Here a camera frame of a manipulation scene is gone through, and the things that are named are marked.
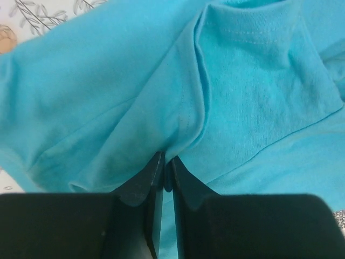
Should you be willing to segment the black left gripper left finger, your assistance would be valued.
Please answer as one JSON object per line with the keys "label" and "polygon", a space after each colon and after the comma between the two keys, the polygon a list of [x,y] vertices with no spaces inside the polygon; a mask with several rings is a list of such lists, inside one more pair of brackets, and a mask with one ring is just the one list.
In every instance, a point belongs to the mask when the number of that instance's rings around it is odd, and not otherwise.
{"label": "black left gripper left finger", "polygon": [[110,193],[1,195],[1,258],[157,258],[164,158]]}

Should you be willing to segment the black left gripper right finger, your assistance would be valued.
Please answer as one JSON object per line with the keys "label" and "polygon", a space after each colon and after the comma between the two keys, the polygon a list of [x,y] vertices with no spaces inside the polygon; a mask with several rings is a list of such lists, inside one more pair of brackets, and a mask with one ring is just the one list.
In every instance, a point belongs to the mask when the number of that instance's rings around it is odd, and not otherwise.
{"label": "black left gripper right finger", "polygon": [[179,158],[168,168],[179,258],[344,258],[344,236],[319,197],[220,195]]}

